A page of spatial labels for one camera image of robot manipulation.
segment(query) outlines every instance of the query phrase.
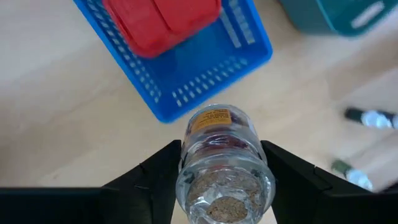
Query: clear glass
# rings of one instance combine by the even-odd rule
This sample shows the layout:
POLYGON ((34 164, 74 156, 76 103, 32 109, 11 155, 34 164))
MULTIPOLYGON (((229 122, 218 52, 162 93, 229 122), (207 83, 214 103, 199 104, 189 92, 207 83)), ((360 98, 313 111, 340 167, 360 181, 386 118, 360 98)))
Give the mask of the clear glass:
POLYGON ((274 198, 275 180, 243 111, 231 105, 210 105, 191 118, 176 193, 190 223, 260 221, 274 198), (221 113, 216 116, 203 118, 218 110, 221 113))

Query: teal bin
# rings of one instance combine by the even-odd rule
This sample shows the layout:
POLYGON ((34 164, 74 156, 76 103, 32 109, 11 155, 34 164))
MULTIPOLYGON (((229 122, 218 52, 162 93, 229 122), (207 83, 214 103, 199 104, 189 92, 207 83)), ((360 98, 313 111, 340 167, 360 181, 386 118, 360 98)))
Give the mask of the teal bin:
POLYGON ((366 32, 398 3, 398 0, 279 1, 301 32, 348 37, 366 32))

